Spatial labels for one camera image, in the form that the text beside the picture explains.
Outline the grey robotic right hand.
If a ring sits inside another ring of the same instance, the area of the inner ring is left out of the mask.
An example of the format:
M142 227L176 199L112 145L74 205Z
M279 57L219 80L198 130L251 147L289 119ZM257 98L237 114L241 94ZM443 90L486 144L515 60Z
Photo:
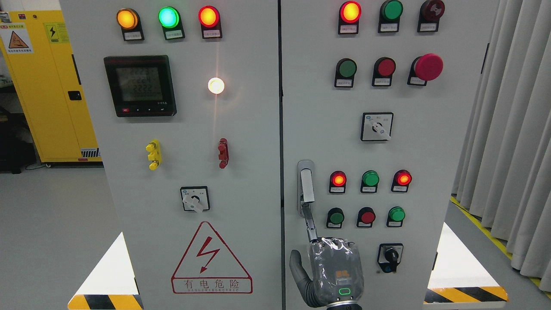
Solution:
M364 276L359 249L354 242L336 237L319 237L310 206L303 205L309 243L311 279L297 250L291 251L289 267L305 304L326 307L339 301L356 301L364 292Z

